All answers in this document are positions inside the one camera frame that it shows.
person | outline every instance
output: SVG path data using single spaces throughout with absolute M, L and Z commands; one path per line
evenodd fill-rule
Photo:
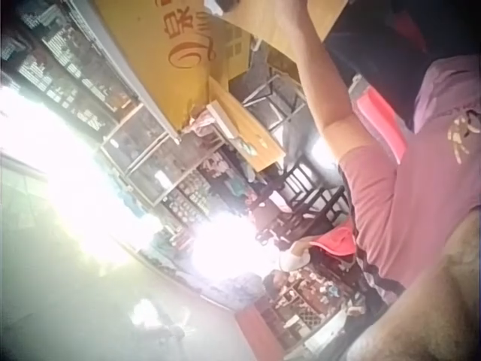
M 479 359 L 479 208 L 456 227 L 437 261 L 340 358 Z
M 355 115 L 307 0 L 277 0 L 307 103 L 349 184 L 358 263 L 389 305 L 435 263 L 456 226 L 481 204 L 479 44 L 456 17 L 454 1 L 406 0 L 404 7 L 428 53 L 378 31 L 369 47 L 350 45 L 378 78 L 388 79 L 386 100 L 396 98 L 412 114 L 415 135 L 397 165 Z

table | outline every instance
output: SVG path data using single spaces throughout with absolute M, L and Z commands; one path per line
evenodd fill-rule
M 240 4 L 222 18 L 257 38 L 269 43 L 293 59 L 284 31 L 277 25 L 274 3 L 276 0 L 240 0 Z M 309 0 L 309 12 L 317 34 L 324 40 L 347 0 Z

yellow sign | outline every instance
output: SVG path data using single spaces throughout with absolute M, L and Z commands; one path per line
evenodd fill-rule
M 203 0 L 93 0 L 115 42 L 172 126 L 207 104 L 218 51 Z
M 222 16 L 257 38 L 269 43 L 292 58 L 284 31 L 277 25 L 274 6 L 276 0 L 240 0 L 239 5 Z M 331 30 L 336 19 L 346 6 L 347 0 L 310 0 L 309 12 L 321 39 Z
M 217 100 L 230 121 L 233 122 L 239 138 L 248 148 L 255 151 L 253 154 L 239 143 L 232 143 L 256 171 L 267 168 L 286 155 L 264 126 L 213 78 L 209 81 L 209 93 L 210 100 Z

